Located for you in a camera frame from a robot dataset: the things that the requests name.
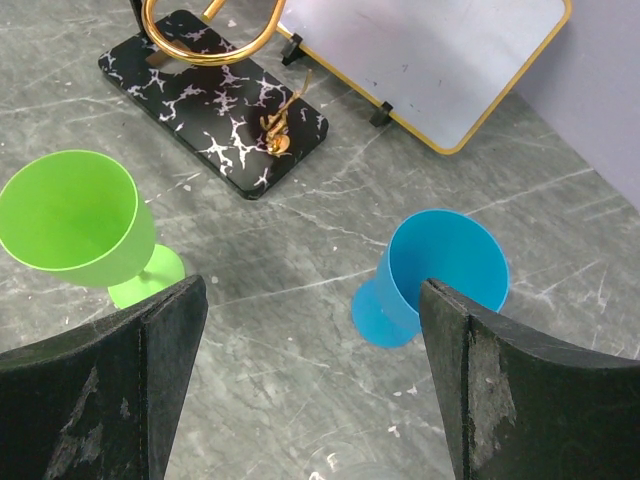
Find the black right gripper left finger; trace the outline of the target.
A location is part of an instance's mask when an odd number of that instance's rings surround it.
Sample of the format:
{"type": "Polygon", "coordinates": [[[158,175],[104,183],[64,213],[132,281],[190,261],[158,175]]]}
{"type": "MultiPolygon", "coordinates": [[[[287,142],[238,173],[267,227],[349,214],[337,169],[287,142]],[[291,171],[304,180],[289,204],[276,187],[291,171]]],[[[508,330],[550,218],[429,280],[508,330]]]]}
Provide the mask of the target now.
{"type": "Polygon", "coordinates": [[[164,478],[207,313],[192,275],[2,353],[2,478],[164,478]]]}

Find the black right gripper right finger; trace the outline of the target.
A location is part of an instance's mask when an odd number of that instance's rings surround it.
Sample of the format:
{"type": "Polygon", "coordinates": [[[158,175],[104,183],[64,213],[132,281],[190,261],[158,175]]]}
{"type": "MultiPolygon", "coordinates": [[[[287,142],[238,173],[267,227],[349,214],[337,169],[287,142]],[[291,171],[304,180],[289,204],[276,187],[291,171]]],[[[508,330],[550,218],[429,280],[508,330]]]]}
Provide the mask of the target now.
{"type": "Polygon", "coordinates": [[[639,364],[559,340],[445,283],[420,321],[458,479],[635,479],[639,364]]]}

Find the blue plastic wine glass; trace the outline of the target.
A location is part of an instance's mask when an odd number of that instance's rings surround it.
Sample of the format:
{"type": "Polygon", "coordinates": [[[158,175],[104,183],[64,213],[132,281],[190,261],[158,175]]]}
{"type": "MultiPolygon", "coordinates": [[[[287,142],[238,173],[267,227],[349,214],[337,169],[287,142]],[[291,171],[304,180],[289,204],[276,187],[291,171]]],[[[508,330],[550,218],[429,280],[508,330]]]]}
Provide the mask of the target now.
{"type": "Polygon", "coordinates": [[[407,217],[395,230],[372,279],[354,294],[351,315],[369,343],[398,348],[421,332],[423,281],[436,279],[498,312],[510,289],[507,257],[490,231],[447,209],[407,217]]]}

